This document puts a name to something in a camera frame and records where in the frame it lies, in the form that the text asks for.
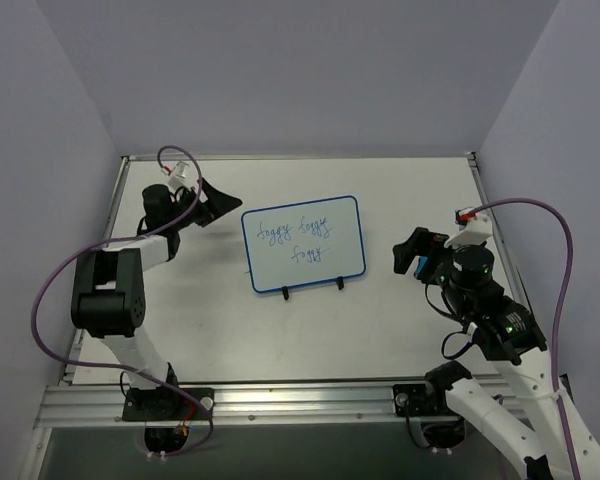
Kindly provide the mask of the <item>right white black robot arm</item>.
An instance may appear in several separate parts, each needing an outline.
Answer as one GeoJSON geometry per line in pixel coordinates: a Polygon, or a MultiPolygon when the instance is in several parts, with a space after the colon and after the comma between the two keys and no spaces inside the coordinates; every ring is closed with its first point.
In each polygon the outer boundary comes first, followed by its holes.
{"type": "Polygon", "coordinates": [[[425,403],[470,423],[523,479],[600,479],[600,444],[562,383],[552,381],[550,352],[535,318],[494,280],[494,256],[485,244],[448,247],[447,239],[416,228],[393,247],[393,270],[405,274],[421,258],[418,279],[440,288],[444,317],[461,325],[528,421],[487,393],[455,357],[426,374],[425,403]]]}

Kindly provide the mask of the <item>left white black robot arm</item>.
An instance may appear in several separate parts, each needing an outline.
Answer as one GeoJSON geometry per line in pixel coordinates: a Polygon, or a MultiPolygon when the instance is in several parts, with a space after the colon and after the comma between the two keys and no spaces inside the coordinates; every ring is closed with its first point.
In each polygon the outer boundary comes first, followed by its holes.
{"type": "Polygon", "coordinates": [[[181,230],[192,224],[204,228],[238,209],[242,200],[206,180],[200,190],[181,180],[173,186],[153,184],[143,189],[142,200],[137,239],[77,258],[71,319],[124,366],[130,392],[147,395],[146,408],[159,419],[170,419],[180,411],[182,395],[173,368],[143,326],[144,273],[175,258],[181,230]]]}

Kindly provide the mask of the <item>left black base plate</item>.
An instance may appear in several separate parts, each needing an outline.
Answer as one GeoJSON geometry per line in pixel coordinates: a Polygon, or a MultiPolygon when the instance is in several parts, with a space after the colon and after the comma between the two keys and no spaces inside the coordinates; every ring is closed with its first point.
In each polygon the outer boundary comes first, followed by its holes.
{"type": "Polygon", "coordinates": [[[202,410],[164,387],[152,390],[120,388],[125,397],[122,420],[127,422],[158,422],[207,420],[202,410]]]}

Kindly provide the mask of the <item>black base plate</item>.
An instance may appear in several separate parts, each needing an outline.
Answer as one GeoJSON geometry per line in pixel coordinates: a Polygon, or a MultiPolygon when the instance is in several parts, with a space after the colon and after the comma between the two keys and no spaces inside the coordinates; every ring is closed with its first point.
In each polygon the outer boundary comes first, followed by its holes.
{"type": "Polygon", "coordinates": [[[158,422],[207,420],[202,410],[164,387],[152,390],[120,388],[125,397],[122,420],[127,422],[158,422]]]}
{"type": "Polygon", "coordinates": [[[454,416],[424,382],[394,384],[392,396],[394,412],[398,417],[454,416]]]}

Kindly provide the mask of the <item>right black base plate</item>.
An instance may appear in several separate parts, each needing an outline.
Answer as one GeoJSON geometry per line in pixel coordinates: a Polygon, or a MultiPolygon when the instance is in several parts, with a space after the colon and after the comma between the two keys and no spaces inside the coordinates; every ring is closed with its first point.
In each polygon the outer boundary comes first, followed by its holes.
{"type": "Polygon", "coordinates": [[[394,384],[392,396],[394,412],[398,417],[454,416],[424,382],[394,384]]]}

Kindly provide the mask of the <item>aluminium front rail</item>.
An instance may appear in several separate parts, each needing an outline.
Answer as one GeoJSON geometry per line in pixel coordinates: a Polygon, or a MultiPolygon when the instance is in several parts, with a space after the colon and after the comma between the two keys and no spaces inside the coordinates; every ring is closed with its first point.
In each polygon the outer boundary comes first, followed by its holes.
{"type": "MultiPolygon", "coordinates": [[[[215,426],[401,423],[395,414],[396,382],[309,384],[219,384],[215,426]]],[[[116,385],[49,387],[41,402],[37,428],[126,426],[126,401],[116,385]]]]}

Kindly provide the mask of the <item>blue whiteboard eraser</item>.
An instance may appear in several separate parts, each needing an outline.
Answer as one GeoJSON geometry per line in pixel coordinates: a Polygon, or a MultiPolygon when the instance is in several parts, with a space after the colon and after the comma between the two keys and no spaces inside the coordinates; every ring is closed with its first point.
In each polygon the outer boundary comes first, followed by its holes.
{"type": "Polygon", "coordinates": [[[428,263],[428,258],[426,256],[418,257],[418,263],[414,270],[414,277],[421,282],[425,282],[427,279],[427,275],[428,275],[427,268],[426,268],[427,263],[428,263]]]}

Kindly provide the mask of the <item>blue framed whiteboard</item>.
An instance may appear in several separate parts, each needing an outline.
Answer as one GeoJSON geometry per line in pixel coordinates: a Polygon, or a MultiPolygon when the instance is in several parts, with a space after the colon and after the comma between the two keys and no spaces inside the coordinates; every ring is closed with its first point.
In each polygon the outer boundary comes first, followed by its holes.
{"type": "Polygon", "coordinates": [[[247,210],[241,227],[258,294],[366,273],[359,204],[352,195],[247,210]]]}

